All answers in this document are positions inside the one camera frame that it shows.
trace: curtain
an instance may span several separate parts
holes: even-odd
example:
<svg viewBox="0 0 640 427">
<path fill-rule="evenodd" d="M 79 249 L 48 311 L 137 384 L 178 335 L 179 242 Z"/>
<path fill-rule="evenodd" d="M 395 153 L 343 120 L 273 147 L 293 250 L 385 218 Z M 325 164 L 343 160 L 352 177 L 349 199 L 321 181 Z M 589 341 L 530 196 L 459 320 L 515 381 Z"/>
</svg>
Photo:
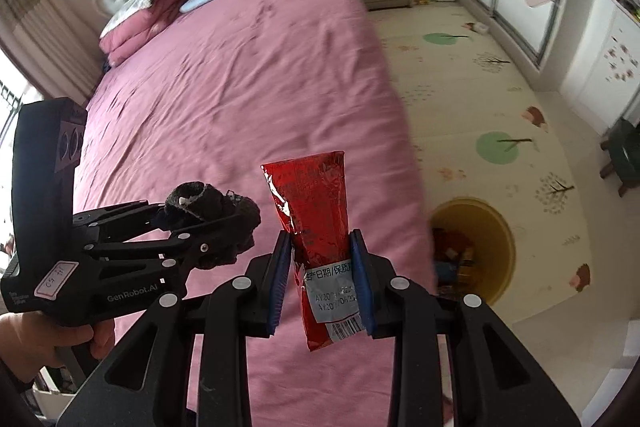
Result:
<svg viewBox="0 0 640 427">
<path fill-rule="evenodd" d="M 63 0 L 0 0 L 0 42 L 46 96 L 86 105 L 102 76 L 97 36 Z"/>
</svg>

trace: red foil pouch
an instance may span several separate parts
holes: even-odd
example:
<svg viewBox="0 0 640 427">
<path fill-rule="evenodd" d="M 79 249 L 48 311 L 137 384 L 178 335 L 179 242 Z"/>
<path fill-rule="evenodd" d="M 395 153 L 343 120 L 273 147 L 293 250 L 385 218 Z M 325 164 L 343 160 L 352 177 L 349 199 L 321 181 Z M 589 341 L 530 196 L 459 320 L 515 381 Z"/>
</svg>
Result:
<svg viewBox="0 0 640 427">
<path fill-rule="evenodd" d="M 362 331 L 351 277 L 344 152 L 270 163 L 262 171 L 292 237 L 309 350 Z"/>
</svg>

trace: barcode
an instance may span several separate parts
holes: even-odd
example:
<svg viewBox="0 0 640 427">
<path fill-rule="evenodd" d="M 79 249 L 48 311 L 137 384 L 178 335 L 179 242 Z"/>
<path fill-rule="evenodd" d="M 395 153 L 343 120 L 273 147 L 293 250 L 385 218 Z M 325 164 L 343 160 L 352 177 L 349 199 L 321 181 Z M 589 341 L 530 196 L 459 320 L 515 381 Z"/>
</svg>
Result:
<svg viewBox="0 0 640 427">
<path fill-rule="evenodd" d="M 364 326 L 362 325 L 362 320 L 358 313 L 343 321 L 327 324 L 326 330 L 329 333 L 331 340 L 338 342 L 364 330 Z"/>
</svg>

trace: handwritten label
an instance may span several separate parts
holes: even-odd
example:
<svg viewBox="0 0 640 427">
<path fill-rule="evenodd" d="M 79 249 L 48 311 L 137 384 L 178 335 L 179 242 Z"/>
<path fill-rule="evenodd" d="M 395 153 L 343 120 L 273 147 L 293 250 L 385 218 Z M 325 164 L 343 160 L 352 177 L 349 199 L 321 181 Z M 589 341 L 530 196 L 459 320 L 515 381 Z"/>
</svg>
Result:
<svg viewBox="0 0 640 427">
<path fill-rule="evenodd" d="M 71 274 L 78 267 L 79 263 L 75 261 L 58 261 L 56 265 L 47 273 L 45 278 L 38 284 L 34 295 L 47 299 L 49 301 L 56 300 L 58 292 L 71 277 Z"/>
</svg>

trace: pink bed sheet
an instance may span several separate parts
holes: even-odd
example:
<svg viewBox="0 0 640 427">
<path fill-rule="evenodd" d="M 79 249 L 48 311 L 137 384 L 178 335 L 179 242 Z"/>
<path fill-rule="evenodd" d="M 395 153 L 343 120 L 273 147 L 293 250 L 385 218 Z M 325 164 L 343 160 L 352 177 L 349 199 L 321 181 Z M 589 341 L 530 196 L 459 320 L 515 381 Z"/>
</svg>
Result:
<svg viewBox="0 0 640 427">
<path fill-rule="evenodd" d="M 88 109 L 76 212 L 163 201 L 191 180 L 259 204 L 255 248 L 234 266 L 193 271 L 190 296 L 272 251 L 281 225 L 260 165 L 332 150 L 346 152 L 350 227 L 399 274 L 433 289 L 408 127 L 360 0 L 210 2 L 111 70 Z M 118 320 L 118 337 L 135 318 Z M 392 340 L 364 333 L 310 353 L 290 275 L 275 336 L 248 340 L 254 425 L 386 425 L 392 356 Z M 192 370 L 191 408 L 197 381 Z"/>
</svg>

